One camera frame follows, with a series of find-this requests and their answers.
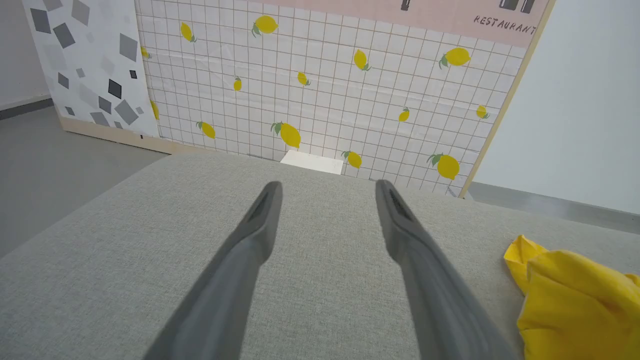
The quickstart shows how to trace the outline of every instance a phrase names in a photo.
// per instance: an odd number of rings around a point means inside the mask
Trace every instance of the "yellow towel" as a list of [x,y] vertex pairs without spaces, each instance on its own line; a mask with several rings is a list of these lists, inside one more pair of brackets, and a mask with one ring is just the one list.
[[504,260],[524,295],[526,360],[640,359],[640,277],[520,235]]

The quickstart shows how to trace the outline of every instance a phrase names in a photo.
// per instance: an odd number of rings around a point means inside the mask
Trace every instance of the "grid pattern wall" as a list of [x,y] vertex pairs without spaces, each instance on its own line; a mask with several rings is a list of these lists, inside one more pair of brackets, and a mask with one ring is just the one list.
[[[290,149],[341,160],[352,151],[362,165],[345,162],[344,175],[452,196],[467,180],[526,50],[247,1],[136,0],[136,12],[163,138],[275,161]],[[254,36],[263,15],[277,30]],[[183,23],[195,42],[181,33]],[[470,60],[442,67],[442,56],[457,47]],[[371,70],[354,64],[358,50]],[[405,108],[410,115],[400,122]],[[204,136],[198,122],[213,125],[216,138]],[[274,122],[299,131],[299,149],[272,132]],[[428,163],[441,153],[460,164],[453,181]]]

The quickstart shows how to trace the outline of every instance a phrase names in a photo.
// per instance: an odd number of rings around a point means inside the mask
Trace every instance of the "gray sofa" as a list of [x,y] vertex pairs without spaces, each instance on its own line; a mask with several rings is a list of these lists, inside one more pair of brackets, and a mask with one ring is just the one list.
[[[141,358],[271,180],[284,187],[280,225],[241,357],[418,358],[374,183],[219,153],[160,160],[0,259],[0,358]],[[638,235],[399,191],[518,353],[523,297],[502,255],[519,234],[640,269]]]

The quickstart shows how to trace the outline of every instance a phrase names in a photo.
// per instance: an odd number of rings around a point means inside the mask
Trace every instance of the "wooden panel edge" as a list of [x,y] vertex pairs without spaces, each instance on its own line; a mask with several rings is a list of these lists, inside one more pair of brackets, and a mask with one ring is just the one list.
[[108,140],[111,142],[123,143],[125,145],[141,147],[142,149],[163,152],[165,154],[212,151],[199,147],[184,145],[167,139],[136,134],[129,130],[118,129],[117,127],[107,127],[94,124],[93,122],[71,119],[60,115],[57,107],[56,111],[58,112],[58,118],[60,119],[60,125],[62,126],[62,129],[70,133],[86,135],[92,138]]
[[545,27],[547,26],[547,21],[549,20],[549,16],[551,15],[551,11],[553,10],[555,4],[556,4],[556,0],[549,0],[549,2],[547,3],[545,12],[542,14],[542,18],[540,19],[540,23],[538,24],[538,31],[536,31],[536,33],[533,35],[533,38],[531,39],[531,44],[527,50],[527,53],[524,55],[524,58],[522,59],[520,70],[518,71],[518,74],[516,74],[516,77],[513,80],[513,85],[511,86],[511,88],[509,89],[509,92],[507,93],[507,97],[504,100],[504,105],[500,109],[500,113],[498,113],[498,117],[495,119],[495,124],[491,128],[491,131],[489,132],[489,135],[487,136],[486,141],[484,142],[483,148],[480,149],[480,153],[478,154],[476,162],[474,163],[473,168],[471,168],[471,173],[469,173],[469,176],[467,177],[467,181],[465,181],[465,184],[462,187],[462,190],[460,190],[460,194],[458,195],[459,198],[464,198],[464,196],[467,194],[469,186],[471,185],[471,182],[474,179],[474,176],[476,176],[476,172],[480,167],[480,163],[482,162],[484,155],[486,154],[486,151],[489,148],[489,145],[491,145],[491,141],[493,140],[495,133],[498,131],[498,127],[502,122],[502,118],[504,118],[504,114],[509,109],[511,100],[513,99],[513,96],[515,95],[515,92],[518,89],[518,86],[520,85],[520,81],[522,80],[522,76],[524,75],[524,72],[527,70],[527,66],[529,66],[529,62],[531,61],[533,52],[535,52],[536,47],[538,46],[538,42],[540,41],[540,36],[542,36],[542,33],[545,30]]

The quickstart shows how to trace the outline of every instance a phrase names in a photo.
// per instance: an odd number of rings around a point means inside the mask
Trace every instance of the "lemon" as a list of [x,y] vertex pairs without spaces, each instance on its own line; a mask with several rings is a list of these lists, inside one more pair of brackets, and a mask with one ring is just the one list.
[[151,59],[151,55],[149,54],[149,52],[145,49],[144,46],[140,47],[140,52],[142,53],[142,56],[147,58],[147,59]]
[[408,118],[409,118],[409,108],[404,108],[403,111],[400,113],[400,116],[398,116],[398,121],[404,122]]
[[460,164],[458,160],[454,159],[452,156],[444,155],[444,154],[433,154],[427,159],[427,167],[429,166],[429,160],[431,160],[431,165],[438,164],[438,172],[442,177],[446,177],[447,179],[455,179],[458,172],[460,172]]
[[274,122],[271,125],[271,130],[274,130],[276,135],[280,133],[280,137],[287,145],[300,148],[300,133],[295,127],[286,122]]
[[208,137],[215,139],[216,138],[216,131],[213,129],[213,126],[207,124],[206,122],[197,122],[196,125],[198,126],[198,128],[200,128],[202,130],[202,132],[204,133],[204,135],[207,135]]
[[311,81],[307,80],[307,76],[301,72],[298,73],[298,81],[302,84],[302,86],[311,85]]
[[182,33],[182,36],[184,36],[185,39],[189,40],[190,42],[196,42],[196,36],[194,36],[194,34],[191,32],[191,28],[189,27],[189,25],[187,25],[186,23],[182,23],[182,26],[180,27],[180,32]]
[[360,165],[362,165],[362,158],[353,151],[343,151],[342,156],[347,159],[352,167],[360,168]]
[[362,51],[356,51],[356,54],[353,55],[353,63],[356,64],[358,69],[363,71],[371,70],[371,67],[367,63],[367,55],[365,55]]
[[480,119],[489,118],[489,114],[486,113],[486,108],[482,105],[478,106],[478,110],[476,110],[476,115],[478,115]]
[[277,28],[278,24],[276,23],[276,20],[273,20],[273,18],[269,15],[263,15],[253,23],[253,29],[251,30],[251,33],[255,38],[256,35],[261,35],[260,32],[270,34],[276,31]]
[[156,120],[160,120],[160,115],[158,114],[158,106],[154,103],[153,100],[149,100],[151,102],[151,108],[154,110],[154,116]]
[[240,89],[242,89],[242,80],[240,80],[240,78],[236,76],[236,82],[234,83],[234,90],[240,91]]
[[440,59],[440,63],[438,66],[442,69],[442,65],[448,67],[449,64],[453,66],[462,66],[466,64],[471,57],[469,56],[469,52],[462,47],[457,47],[455,49],[451,49],[447,51],[446,54],[442,55],[442,59]]

